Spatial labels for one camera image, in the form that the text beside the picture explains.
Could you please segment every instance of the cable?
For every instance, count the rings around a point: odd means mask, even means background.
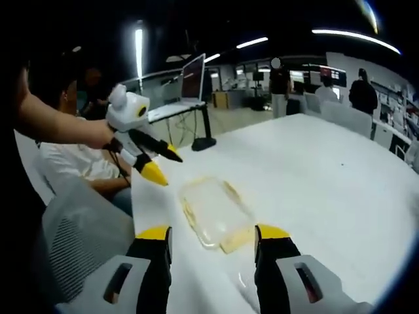
[[[112,158],[113,162],[114,162],[114,163],[115,163],[115,165],[118,167],[119,173],[122,175],[122,177],[124,178],[124,180],[128,183],[128,186],[131,186],[131,183],[130,183],[130,182],[128,181],[128,179],[126,178],[126,177],[127,177],[127,173],[126,173],[126,171],[125,171],[125,170],[123,170],[123,168],[120,166],[120,164],[119,164],[119,160],[118,160],[118,158],[117,158],[116,154],[115,154],[113,151],[111,151],[111,150],[108,150],[108,152],[109,152],[109,155],[111,155],[111,158]]]
[[[179,121],[177,121],[177,123],[175,124],[175,127],[178,129],[182,130],[182,136],[181,139],[179,141],[179,144],[177,145],[178,147],[182,144],[183,140],[185,139],[185,134],[188,131],[185,120],[186,118],[188,118],[190,115],[192,114],[192,112],[189,112],[186,116],[184,114],[181,114],[181,118],[179,119]]]
[[[170,144],[173,145],[173,141],[172,141],[172,133],[170,132],[170,122],[169,119],[166,119],[166,125],[168,127],[168,133],[169,133],[169,140],[170,140]]]
[[[197,123],[196,123],[196,110],[194,110],[194,119],[195,119],[195,128],[194,128],[194,141],[195,141],[195,139],[196,139],[196,125],[197,125]]]

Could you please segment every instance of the white shirt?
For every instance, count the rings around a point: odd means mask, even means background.
[[[107,161],[99,149],[86,145],[41,143],[41,167],[52,189],[57,191],[69,176],[93,181],[119,176],[116,165]]]
[[[314,94],[319,98],[320,103],[324,101],[339,102],[338,96],[331,87],[320,86]]]

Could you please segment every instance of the clear plastic tray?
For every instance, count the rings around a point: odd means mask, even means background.
[[[228,182],[214,177],[198,179],[185,185],[179,196],[205,248],[221,247],[228,254],[254,238],[253,214]]]

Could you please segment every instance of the desk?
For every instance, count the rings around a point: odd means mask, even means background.
[[[204,101],[200,103],[170,103],[168,105],[161,106],[159,108],[150,110],[148,113],[148,119],[151,124],[170,118],[172,116],[177,116],[182,113],[187,113],[188,111],[198,110],[206,107]]]
[[[222,134],[203,152],[179,153],[182,164],[155,159],[169,186],[132,177],[136,232],[173,227],[169,314],[254,313],[234,278],[238,270],[254,274],[253,244],[230,255],[205,250],[182,212],[179,189],[204,175],[230,182],[258,222],[287,230],[358,302],[379,301],[414,243],[419,176],[377,143],[332,123],[295,114]]]

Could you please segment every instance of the ceiling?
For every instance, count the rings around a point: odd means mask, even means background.
[[[413,8],[405,0],[373,1],[380,20],[379,34],[362,15],[354,0],[323,1],[145,0],[106,4],[105,1],[73,1],[43,8],[29,16],[33,60],[69,54],[75,46],[78,66],[95,65],[115,81],[136,76],[134,30],[143,21],[146,49],[143,73],[162,71],[181,64],[166,63],[169,56],[205,52],[222,53],[211,64],[237,63],[273,55],[324,55],[343,52],[385,65],[418,83],[419,29]],[[311,29],[355,31],[394,45],[403,56],[353,39],[313,35]],[[267,36],[267,43],[241,50],[237,44]]]

